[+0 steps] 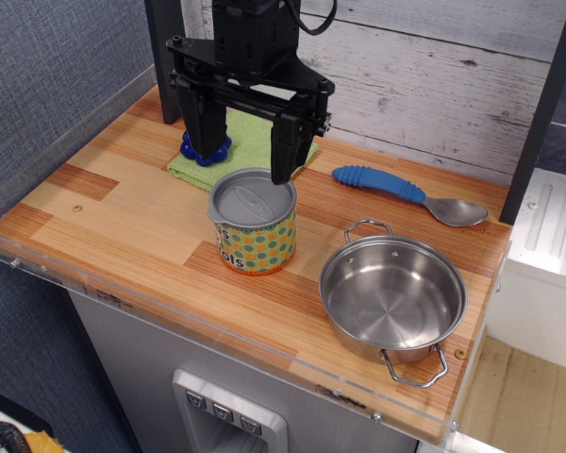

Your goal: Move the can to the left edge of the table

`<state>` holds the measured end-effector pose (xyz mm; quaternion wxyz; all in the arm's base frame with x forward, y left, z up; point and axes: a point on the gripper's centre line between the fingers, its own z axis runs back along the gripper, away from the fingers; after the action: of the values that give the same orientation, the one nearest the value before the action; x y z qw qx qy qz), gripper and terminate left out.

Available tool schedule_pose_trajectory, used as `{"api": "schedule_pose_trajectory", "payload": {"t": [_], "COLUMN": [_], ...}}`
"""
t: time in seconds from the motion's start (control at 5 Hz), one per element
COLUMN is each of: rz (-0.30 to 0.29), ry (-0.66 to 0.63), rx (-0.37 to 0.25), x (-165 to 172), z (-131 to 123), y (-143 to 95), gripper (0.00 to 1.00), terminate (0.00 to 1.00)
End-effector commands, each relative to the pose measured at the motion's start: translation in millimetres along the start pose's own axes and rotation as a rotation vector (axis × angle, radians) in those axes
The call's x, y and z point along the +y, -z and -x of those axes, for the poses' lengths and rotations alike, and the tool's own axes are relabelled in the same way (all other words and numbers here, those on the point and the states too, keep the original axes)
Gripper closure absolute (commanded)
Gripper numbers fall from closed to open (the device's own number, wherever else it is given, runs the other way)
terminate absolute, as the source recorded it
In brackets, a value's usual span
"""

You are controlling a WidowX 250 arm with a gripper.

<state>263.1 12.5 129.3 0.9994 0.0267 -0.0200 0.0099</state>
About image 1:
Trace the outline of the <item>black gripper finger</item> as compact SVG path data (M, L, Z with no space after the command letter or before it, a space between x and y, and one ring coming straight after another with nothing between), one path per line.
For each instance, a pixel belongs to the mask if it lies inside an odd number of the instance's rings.
M293 173L306 163L314 128L311 121L282 113L271 130L271 177L275 185L291 180Z
M210 86L175 80L175 90L191 147L200 158L211 158L226 143L226 107L215 98Z

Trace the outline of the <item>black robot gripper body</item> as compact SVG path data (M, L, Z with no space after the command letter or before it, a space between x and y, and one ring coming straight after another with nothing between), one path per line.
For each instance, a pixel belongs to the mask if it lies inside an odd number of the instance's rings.
M298 1L215 1L212 39L173 36L167 42L175 59L171 73L210 86L226 108L240 109L274 122L282 113L312 122L315 135L328 130L327 111L334 84L297 56L299 35L319 35L300 18Z

